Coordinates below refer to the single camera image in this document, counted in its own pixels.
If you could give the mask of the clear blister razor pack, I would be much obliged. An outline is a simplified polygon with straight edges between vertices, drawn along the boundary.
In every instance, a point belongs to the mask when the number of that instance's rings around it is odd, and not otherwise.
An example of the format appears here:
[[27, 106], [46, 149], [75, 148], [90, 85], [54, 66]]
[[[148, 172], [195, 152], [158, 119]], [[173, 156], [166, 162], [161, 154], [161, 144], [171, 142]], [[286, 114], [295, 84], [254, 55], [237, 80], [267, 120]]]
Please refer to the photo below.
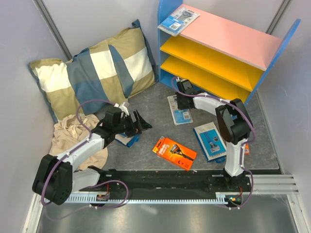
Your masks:
[[199, 13], [194, 12], [187, 7], [180, 7], [164, 19], [157, 28], [171, 36], [178, 36], [199, 16]]
[[189, 109], [184, 109], [184, 110], [178, 109], [176, 95], [168, 96], [167, 100], [169, 103], [169, 107], [170, 107], [171, 114], [173, 117], [173, 122], [175, 125], [193, 123]]

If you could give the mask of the orange Gillette Fusion5 box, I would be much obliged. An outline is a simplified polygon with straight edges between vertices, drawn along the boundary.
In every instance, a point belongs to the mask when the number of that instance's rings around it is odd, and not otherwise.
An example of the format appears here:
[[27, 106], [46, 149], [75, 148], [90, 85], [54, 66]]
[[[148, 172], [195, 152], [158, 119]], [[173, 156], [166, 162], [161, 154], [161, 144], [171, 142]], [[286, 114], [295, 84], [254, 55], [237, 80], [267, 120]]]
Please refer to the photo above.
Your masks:
[[191, 169], [197, 156], [197, 152], [163, 136], [160, 137], [152, 151], [186, 171]]

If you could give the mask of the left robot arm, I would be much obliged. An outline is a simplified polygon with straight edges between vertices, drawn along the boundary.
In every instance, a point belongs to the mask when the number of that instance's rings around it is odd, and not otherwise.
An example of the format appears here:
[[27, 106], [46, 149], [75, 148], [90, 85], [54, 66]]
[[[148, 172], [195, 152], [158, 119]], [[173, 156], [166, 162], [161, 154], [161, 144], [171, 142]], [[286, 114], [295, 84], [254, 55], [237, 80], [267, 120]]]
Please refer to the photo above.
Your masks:
[[137, 110], [131, 115], [119, 107], [110, 108], [86, 139], [57, 156], [47, 154], [41, 159], [32, 190], [41, 196], [43, 205], [61, 205], [72, 192], [89, 187], [96, 191], [105, 189], [107, 180], [98, 168], [78, 171], [78, 166], [106, 148], [116, 135], [133, 137], [151, 128]]

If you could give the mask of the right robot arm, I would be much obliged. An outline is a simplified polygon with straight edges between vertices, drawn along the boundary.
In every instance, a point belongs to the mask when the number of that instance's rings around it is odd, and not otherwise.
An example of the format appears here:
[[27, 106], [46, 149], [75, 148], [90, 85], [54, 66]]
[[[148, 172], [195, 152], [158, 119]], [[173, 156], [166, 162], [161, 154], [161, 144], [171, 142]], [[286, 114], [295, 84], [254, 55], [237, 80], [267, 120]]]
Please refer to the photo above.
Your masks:
[[239, 177], [244, 168], [245, 146], [250, 134], [254, 133], [253, 123], [240, 99], [224, 100], [203, 91], [196, 91], [189, 80], [172, 79], [176, 90], [179, 109], [199, 109], [217, 118], [219, 133], [226, 141], [226, 164], [223, 187], [234, 191], [240, 186]]

